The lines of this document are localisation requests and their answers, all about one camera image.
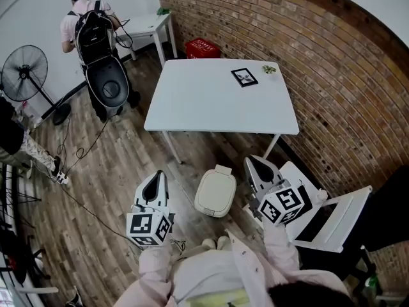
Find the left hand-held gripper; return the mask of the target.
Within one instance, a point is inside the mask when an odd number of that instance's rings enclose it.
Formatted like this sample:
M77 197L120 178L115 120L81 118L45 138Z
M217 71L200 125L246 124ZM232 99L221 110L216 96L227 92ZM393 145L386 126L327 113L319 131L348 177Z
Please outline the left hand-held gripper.
M138 246L162 246L172 232L174 216L168 207L167 177L158 170L137 187L127 214L127 237Z

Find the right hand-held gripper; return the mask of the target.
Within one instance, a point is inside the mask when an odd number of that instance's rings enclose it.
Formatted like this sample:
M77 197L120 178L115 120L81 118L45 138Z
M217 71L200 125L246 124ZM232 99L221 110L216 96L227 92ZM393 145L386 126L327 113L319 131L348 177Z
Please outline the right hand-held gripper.
M249 210L254 218L263 216L274 225L288 224L312 209L307 193L291 185L278 167L257 155L244 159L246 179L252 189Z

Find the person's right forearm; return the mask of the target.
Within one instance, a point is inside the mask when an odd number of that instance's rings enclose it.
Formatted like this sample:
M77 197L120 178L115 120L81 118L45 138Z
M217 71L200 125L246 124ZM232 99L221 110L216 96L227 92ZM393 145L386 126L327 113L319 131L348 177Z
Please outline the person's right forearm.
M269 262L283 273L300 270L297 248L290 242L286 227L274 225L265 216L263 220L264 244Z

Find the person's left forearm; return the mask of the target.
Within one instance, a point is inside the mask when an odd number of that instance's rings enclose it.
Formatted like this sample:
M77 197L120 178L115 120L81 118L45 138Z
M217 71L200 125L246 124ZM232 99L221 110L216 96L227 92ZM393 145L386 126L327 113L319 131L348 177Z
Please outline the person's left forearm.
M154 284L167 283L172 255L173 249L169 241L163 246L146 248L139 257L140 280Z

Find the black cloth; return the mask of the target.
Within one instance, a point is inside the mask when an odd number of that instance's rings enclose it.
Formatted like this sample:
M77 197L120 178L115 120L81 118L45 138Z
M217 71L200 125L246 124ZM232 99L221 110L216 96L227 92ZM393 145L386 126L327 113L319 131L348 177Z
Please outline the black cloth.
M322 206L303 231L296 237L296 240L312 242L329 220L336 207L337 203Z

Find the large white folding table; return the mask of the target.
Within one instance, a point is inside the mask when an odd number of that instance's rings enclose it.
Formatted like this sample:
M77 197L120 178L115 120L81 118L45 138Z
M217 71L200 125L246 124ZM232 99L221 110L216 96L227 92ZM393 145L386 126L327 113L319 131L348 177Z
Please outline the large white folding table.
M277 72L265 74L263 65L276 67ZM231 74L240 68L247 68L258 84L242 88ZM170 132L271 134L265 156L280 136L300 132L279 65L226 58L166 61L144 129L163 133L174 154Z

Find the person's body in pink cardigan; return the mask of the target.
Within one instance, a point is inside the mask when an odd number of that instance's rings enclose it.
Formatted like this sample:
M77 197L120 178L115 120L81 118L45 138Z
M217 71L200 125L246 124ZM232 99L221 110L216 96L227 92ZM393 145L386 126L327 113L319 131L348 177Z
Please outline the person's body in pink cardigan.
M172 258L168 282L139 279L114 307L355 307L344 283L314 269L283 273L227 232L231 250L202 245Z

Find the black office chair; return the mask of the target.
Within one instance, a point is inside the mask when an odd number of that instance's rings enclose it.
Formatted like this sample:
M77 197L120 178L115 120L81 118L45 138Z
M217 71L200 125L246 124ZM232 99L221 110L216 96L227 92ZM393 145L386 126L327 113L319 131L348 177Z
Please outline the black office chair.
M371 194L340 253L298 248L303 269L333 272L341 280L352 275L362 279L372 275L375 266L367 252L409 240L409 166L399 167L386 183ZM369 267L357 269L360 260Z

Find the red box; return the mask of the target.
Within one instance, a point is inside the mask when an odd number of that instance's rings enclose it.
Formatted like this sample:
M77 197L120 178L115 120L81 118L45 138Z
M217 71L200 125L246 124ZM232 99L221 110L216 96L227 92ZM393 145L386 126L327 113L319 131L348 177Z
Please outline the red box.
M188 59L220 58L220 49L202 38L187 42L185 48Z

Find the small green plant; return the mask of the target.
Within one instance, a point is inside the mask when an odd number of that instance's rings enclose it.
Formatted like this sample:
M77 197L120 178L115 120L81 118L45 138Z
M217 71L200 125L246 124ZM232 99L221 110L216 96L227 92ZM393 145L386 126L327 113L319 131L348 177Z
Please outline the small green plant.
M378 277L375 274L368 277L365 280L364 285L366 288L370 289L374 295L377 295L380 291Z

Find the small white table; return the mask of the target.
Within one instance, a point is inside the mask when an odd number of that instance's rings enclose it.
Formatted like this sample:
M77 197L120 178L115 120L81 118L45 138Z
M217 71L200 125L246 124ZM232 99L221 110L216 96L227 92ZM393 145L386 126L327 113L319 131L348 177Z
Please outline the small white table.
M166 29L168 32L167 37L170 40L173 49L173 56L174 59L177 59L178 52L176 48L176 40L174 37L173 24L170 13L164 15L150 14L132 18L121 28L119 28L116 34L118 39L120 40L119 43L126 42L130 44L127 49L130 51L130 55L134 61L136 60L136 55L135 51L133 50L131 41L136 38L152 36L157 49L160 64L163 67L166 62L162 42L160 40L160 33L163 29Z

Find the black backpack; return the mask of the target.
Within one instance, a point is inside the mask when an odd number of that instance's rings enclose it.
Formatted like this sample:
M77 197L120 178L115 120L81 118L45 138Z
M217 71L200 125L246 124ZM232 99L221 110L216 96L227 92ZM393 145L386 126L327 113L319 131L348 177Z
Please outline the black backpack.
M99 0L79 17L75 41L92 95L108 114L115 113L127 101L129 86L121 61L113 53L113 24Z

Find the black standing fan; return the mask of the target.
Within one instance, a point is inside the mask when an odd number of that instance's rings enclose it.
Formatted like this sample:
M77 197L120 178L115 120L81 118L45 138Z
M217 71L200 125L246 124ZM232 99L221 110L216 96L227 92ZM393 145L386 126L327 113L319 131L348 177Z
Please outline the black standing fan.
M37 46L23 45L15 49L6 59L0 75L5 95L12 101L24 102L40 94L53 112L52 122L61 125L70 115L71 106L54 102L44 90L48 74L48 60Z

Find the black picture frame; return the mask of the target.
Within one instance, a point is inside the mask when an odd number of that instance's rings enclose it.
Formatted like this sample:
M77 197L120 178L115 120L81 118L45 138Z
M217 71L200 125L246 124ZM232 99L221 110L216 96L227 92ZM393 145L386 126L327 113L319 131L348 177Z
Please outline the black picture frame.
M258 80L247 68L232 70L231 74L242 88L258 84Z

